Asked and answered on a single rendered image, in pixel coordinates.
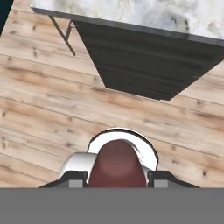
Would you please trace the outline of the white round object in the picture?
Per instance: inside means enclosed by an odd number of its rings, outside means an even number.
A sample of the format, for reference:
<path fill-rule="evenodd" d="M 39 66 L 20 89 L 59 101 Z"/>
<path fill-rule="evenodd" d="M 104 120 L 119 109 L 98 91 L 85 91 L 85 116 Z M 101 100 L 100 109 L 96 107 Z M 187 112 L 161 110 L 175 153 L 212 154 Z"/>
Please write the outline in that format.
<path fill-rule="evenodd" d="M 131 129 L 121 128 L 105 129 L 101 133 L 95 135 L 88 144 L 87 152 L 75 152 L 65 161 L 60 169 L 59 179 L 67 171 L 86 171 L 87 187 L 90 188 L 88 186 L 88 181 L 96 157 L 101 147 L 113 140 L 123 140 L 130 144 L 135 150 L 143 168 L 147 186 L 147 172 L 155 171 L 158 168 L 158 154 L 151 142 L 143 135 Z"/>

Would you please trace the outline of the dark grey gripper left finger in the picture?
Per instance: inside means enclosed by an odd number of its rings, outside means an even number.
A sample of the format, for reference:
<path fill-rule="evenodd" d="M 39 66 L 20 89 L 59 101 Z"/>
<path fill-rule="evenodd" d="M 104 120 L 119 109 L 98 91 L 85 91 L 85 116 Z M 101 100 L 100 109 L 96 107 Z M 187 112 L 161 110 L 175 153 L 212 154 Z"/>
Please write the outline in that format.
<path fill-rule="evenodd" d="M 42 185 L 41 188 L 87 188 L 87 177 L 86 171 L 66 171 L 60 179 Z"/>

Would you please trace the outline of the dark teal cabinet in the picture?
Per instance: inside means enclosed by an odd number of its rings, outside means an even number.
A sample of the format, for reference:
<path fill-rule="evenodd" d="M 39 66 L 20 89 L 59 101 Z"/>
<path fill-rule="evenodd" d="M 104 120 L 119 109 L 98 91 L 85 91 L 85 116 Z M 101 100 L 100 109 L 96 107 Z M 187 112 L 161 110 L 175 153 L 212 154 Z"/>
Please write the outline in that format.
<path fill-rule="evenodd" d="M 0 36 L 2 35 L 13 2 L 14 0 L 0 0 Z"/>

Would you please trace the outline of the black metal counter bracket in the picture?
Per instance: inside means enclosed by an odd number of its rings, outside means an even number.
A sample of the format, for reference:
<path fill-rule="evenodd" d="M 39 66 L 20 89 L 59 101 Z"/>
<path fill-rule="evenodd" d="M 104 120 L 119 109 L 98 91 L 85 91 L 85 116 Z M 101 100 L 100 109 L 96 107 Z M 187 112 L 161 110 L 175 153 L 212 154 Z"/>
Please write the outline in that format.
<path fill-rule="evenodd" d="M 75 51 L 74 49 L 71 47 L 70 43 L 69 43 L 69 37 L 71 34 L 71 30 L 73 29 L 72 27 L 72 20 L 69 21 L 68 26 L 66 28 L 66 32 L 63 32 L 60 29 L 60 26 L 58 25 L 58 23 L 56 22 L 55 18 L 53 16 L 49 17 L 53 23 L 53 25 L 55 26 L 55 28 L 57 29 L 57 31 L 59 32 L 59 35 L 63 38 L 64 42 L 66 43 L 66 46 L 69 48 L 70 52 L 72 53 L 73 56 L 75 56 Z"/>

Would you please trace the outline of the dark panelled dining counter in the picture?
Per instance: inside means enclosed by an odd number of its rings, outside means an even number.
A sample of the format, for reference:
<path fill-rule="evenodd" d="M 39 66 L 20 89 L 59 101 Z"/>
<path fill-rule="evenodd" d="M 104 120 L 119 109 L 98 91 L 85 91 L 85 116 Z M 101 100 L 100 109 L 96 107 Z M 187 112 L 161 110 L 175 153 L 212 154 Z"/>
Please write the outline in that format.
<path fill-rule="evenodd" d="M 169 101 L 224 60 L 224 0 L 31 0 L 72 20 L 106 88 Z"/>

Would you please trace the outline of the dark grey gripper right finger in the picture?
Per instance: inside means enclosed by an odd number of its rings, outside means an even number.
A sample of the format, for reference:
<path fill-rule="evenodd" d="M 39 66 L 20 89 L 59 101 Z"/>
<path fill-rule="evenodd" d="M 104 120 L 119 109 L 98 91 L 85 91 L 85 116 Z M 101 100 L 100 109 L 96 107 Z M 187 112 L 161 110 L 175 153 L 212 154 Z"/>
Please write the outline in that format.
<path fill-rule="evenodd" d="M 197 188 L 196 185 L 177 179 L 170 171 L 148 171 L 147 178 L 149 188 Z"/>

